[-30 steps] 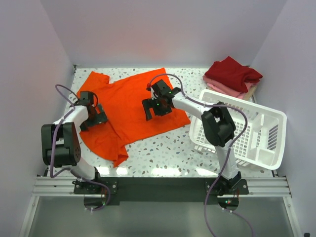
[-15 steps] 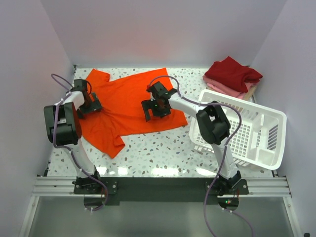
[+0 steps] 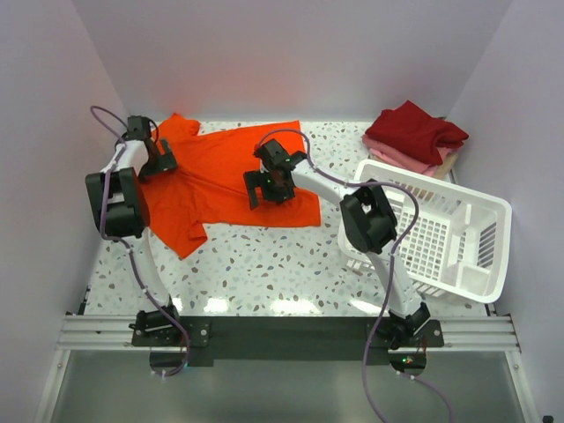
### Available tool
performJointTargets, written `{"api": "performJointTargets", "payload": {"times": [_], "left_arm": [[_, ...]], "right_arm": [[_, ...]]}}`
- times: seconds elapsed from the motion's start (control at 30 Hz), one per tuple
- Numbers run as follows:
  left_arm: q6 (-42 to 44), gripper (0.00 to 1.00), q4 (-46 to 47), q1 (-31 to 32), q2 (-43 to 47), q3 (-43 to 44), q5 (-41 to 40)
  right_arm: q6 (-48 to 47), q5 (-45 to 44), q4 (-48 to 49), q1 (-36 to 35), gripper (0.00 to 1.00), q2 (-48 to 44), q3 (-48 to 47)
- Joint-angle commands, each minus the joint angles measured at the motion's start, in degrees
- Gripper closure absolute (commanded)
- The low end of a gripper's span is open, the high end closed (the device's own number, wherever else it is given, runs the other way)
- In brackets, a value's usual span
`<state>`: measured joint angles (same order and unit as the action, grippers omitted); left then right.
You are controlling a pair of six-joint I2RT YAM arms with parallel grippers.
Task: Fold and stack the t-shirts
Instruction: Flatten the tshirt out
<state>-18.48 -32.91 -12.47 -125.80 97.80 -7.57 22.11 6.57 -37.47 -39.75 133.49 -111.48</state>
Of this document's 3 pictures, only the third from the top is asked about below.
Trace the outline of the orange t shirt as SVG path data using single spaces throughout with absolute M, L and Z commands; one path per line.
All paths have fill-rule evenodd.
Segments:
M 152 232 L 180 258 L 207 240 L 207 224 L 243 226 L 320 226 L 317 195 L 297 189 L 281 205 L 251 209 L 243 175 L 259 167 L 254 150 L 269 132 L 290 153 L 302 149 L 297 121 L 248 126 L 200 134 L 200 123 L 173 114 L 159 126 L 177 161 L 175 171 L 151 176 L 142 184 Z

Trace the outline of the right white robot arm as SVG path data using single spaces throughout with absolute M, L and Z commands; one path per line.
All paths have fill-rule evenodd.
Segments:
M 254 151 L 260 167 L 244 174 L 252 209 L 259 200 L 282 204 L 304 189 L 336 205 L 346 239 L 374 266 L 386 290 L 382 319 L 375 333 L 389 343 L 389 348 L 407 346 L 417 339 L 430 320 L 427 305 L 413 286 L 397 252 L 400 242 L 411 231 L 411 223 L 402 234 L 398 219 L 386 197 L 390 182 L 345 181 L 315 166 L 305 152 L 289 153 L 277 140 L 261 142 Z

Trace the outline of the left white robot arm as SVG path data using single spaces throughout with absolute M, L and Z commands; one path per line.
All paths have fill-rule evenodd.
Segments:
M 137 296 L 138 312 L 130 325 L 134 346 L 177 346 L 184 339 L 180 317 L 164 286 L 150 246 L 151 216 L 142 191 L 149 178 L 178 168 L 156 123 L 132 115 L 118 137 L 115 152 L 99 172 L 85 177 L 93 221 L 102 239 L 122 244 L 129 261 L 128 276 Z

